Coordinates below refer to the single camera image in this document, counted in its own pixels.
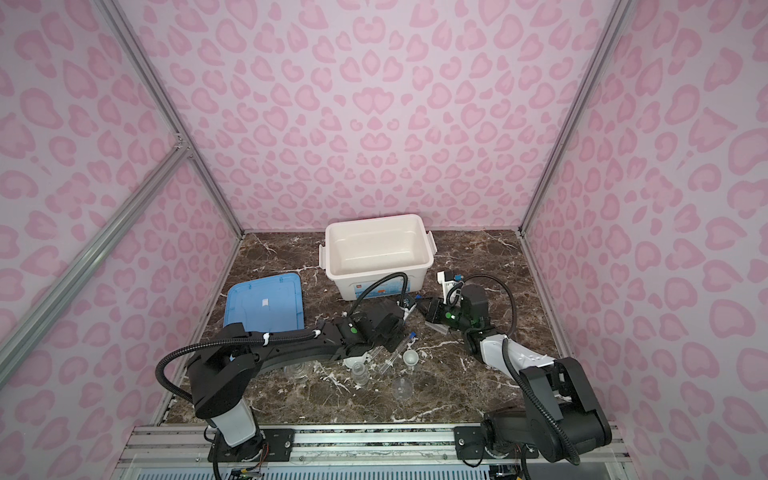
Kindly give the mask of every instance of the small white cup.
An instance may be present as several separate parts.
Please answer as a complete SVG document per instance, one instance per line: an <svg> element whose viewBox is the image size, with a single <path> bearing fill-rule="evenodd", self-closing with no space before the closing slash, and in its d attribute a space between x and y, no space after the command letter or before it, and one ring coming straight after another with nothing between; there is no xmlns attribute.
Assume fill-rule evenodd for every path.
<svg viewBox="0 0 768 480"><path fill-rule="evenodd" d="M415 350L407 349L402 353L402 361L406 364L408 372L413 373L419 364L419 353Z"/></svg>

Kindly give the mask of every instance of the pink wallpaper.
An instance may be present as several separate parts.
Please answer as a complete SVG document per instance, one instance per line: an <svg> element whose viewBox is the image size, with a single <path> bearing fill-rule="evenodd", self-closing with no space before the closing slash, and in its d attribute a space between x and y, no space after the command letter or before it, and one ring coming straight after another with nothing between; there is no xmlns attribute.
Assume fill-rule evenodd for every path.
<svg viewBox="0 0 768 480"><path fill-rule="evenodd" d="M516 227L613 0L125 1L247 229Z"/></svg>
<svg viewBox="0 0 768 480"><path fill-rule="evenodd" d="M0 341L173 139L87 0L0 6Z"/></svg>
<svg viewBox="0 0 768 480"><path fill-rule="evenodd" d="M530 235L646 479L768 476L767 15L642 1Z"/></svg>
<svg viewBox="0 0 768 480"><path fill-rule="evenodd" d="M234 243L182 165L0 391L0 477L109 475L159 405L155 363L190 341Z"/></svg>

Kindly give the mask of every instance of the wire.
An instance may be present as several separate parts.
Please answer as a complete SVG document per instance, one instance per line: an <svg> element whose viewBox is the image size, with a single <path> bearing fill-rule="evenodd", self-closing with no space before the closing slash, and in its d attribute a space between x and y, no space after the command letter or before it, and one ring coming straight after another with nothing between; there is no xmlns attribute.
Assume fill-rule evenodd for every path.
<svg viewBox="0 0 768 480"><path fill-rule="evenodd" d="M213 440L208 438L208 427L210 427L210 425L206 425L205 430L203 430L203 438L205 439L206 442L214 443Z"/></svg>
<svg viewBox="0 0 768 480"><path fill-rule="evenodd" d="M462 279L462 283L466 282L467 280L471 280L473 278L487 278L487 279L493 280L494 282L498 283L499 286L501 286L501 288L503 288L504 291L507 293L507 297L509 297L509 305L512 308L512 322L511 322L511 325L509 326L509 330L507 330L506 335L507 337L514 336L518 331L518 305L517 303L515 303L515 296L512 295L512 291L509 289L507 284L504 283L502 279L497 278L496 276L493 276L493 275L488 275L487 273L476 273L474 275L465 276ZM458 283L454 285L453 288L451 288L451 290L448 292L449 300L451 298L452 292L456 289L458 285L459 285Z"/></svg>
<svg viewBox="0 0 768 480"><path fill-rule="evenodd" d="M390 273L389 275L378 279L376 282L372 283L371 286L366 288L360 296L357 297L355 302L352 304L352 306L349 308L349 312L346 314L347 316L352 316L352 314L357 310L357 307L359 306L360 302L363 301L363 299L366 298L366 296L373 291L376 287L381 285L382 283L386 282L387 280L391 280L393 278L397 277L402 278L402 290L400 291L400 301L398 305L403 306L404 302L406 301L406 293L408 292L408 275L403 272L395 272Z"/></svg>
<svg viewBox="0 0 768 480"><path fill-rule="evenodd" d="M531 473L528 471L528 460L525 458L525 450L520 455L520 469L523 472L523 478L525 480L531 480Z"/></svg>
<svg viewBox="0 0 768 480"><path fill-rule="evenodd" d="M214 442L214 446L211 447L211 456L214 457L214 460L211 462L214 467L214 478L215 480L221 480L221 472L219 472L219 444Z"/></svg>
<svg viewBox="0 0 768 480"><path fill-rule="evenodd" d="M568 438L568 435L565 433L565 431L563 431L552 414L547 410L544 404L541 403L541 400L538 399L536 394L531 389L531 386L527 382L523 381L522 377L520 377L520 374L515 369L515 366L512 365L512 361L509 359L509 337L505 337L502 341L502 358L504 359L504 365L507 367L507 370L509 370L509 375L511 375L512 379L518 384L523 394L528 397L528 400L530 400L533 406L536 407L539 413L541 413L541 416L544 417L552 430L554 430L555 435L557 435L562 442L563 446L565 447L565 451L568 453L568 461L573 465L580 464L581 458L579 457L573 442L571 442L571 439Z"/></svg>
<svg viewBox="0 0 768 480"><path fill-rule="evenodd" d="M278 333L272 333L270 335L270 343L279 345L282 343L303 342L305 340L313 339L315 337L316 337L315 331L311 329L296 330L292 332L278 332ZM193 343L192 345L183 346L178 350L174 350L173 352L163 357L160 360L160 362L157 363L157 367L155 367L154 369L154 376L157 379L157 382L160 383L160 385L164 389L173 393L175 396L179 397L180 399L187 400L189 403L194 404L194 402L192 401L192 395L189 392L187 392L186 390L183 390L179 386L176 386L173 382L171 382L168 379L168 377L165 376L165 367L167 367L169 363L173 362L175 359L179 358L180 356L187 355L188 353L192 353L200 349L208 349L208 348L213 348L215 346L263 345L263 344L264 344L264 338L261 336L253 336L248 338L236 338L236 339L219 339L219 340L211 340L209 342Z"/></svg>
<svg viewBox="0 0 768 480"><path fill-rule="evenodd" d="M456 290L460 290L464 286L464 282L456 282L454 286L451 287L451 289L448 291L448 295L445 296L445 299L448 301L449 306L454 306L456 303L458 303L459 295L456 295L453 297L453 300L451 300L451 296L456 292Z"/></svg>
<svg viewBox="0 0 768 480"><path fill-rule="evenodd" d="M270 456L270 444L267 442L264 442L264 455L261 456L259 460L259 465L256 465L256 468L259 469L259 472L261 472L261 464L264 463L264 460L266 460L266 457Z"/></svg>
<svg viewBox="0 0 768 480"><path fill-rule="evenodd" d="M484 459L485 459L485 445L483 445L483 446L482 446L482 448L480 449L480 459L478 460L478 462L477 462L477 463L475 463L475 464L473 465L473 464L471 464L471 463L468 463L468 462L467 462L466 460L464 460L463 458L462 458L462 462L464 462L464 465L467 465L467 466L468 466L468 467L470 467L470 468L477 468L477 467L479 467L479 466L480 466L480 464L482 463L482 461L483 461Z"/></svg>

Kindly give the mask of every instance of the brown marble surface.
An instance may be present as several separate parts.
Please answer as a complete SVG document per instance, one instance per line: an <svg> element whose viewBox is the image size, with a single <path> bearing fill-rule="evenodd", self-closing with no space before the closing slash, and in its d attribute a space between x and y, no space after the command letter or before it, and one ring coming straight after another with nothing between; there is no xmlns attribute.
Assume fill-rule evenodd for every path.
<svg viewBox="0 0 768 480"><path fill-rule="evenodd" d="M445 268L465 275L483 272L498 276L509 285L518 304L518 341L537 352L558 355L514 232L436 231L434 237L438 252L420 292L423 296L441 294L436 274ZM223 293L236 283L297 272L302 281L305 325L340 316L350 302L341 300L336 285L316 266L317 246L324 240L324 233L247 235ZM493 323L506 331L511 310L504 291L490 280L477 281L488 291ZM204 339L221 328L226 300L219 298ZM253 379L244 397L262 425L478 422L483 412L521 405L519 388L499 371L469 357L458 333L444 336L428 328L419 313L413 314L406 328L416 333L413 349L421 356L419 368L408 376L414 393L407 401L397 402L392 394L392 381L404 375L402 359L384 376L372 369L368 385L362 388L356 388L341 362L313 362L304 383L288 380L282 370L272 371ZM373 362L387 358L389 353L383 351ZM189 389L186 378L182 386ZM166 422L202 421L194 416L191 405L172 401Z"/></svg>

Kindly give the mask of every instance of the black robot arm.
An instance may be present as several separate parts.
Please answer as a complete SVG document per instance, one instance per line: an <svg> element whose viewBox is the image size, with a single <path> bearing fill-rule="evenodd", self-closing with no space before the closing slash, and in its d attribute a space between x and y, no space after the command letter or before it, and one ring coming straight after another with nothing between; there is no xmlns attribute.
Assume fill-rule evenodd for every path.
<svg viewBox="0 0 768 480"><path fill-rule="evenodd" d="M512 377L525 394L524 409L484 415L484 447L506 453L530 445L550 462L567 458L578 464L579 454L611 442L611 428L579 362L533 352L499 333L489 319L484 289L463 286L458 302L433 299L422 312L428 322L462 332L471 356ZM269 334L245 332L241 323L233 323L209 342L169 354L158 364L157 378L191 401L198 418L219 429L214 446L233 452L232 459L244 460L254 457L264 441L243 400L253 377L310 360L361 356L376 346L393 352L406 336L406 317L401 306L384 299L316 329ZM195 352L187 362L191 394L163 374L171 360L190 352Z"/></svg>

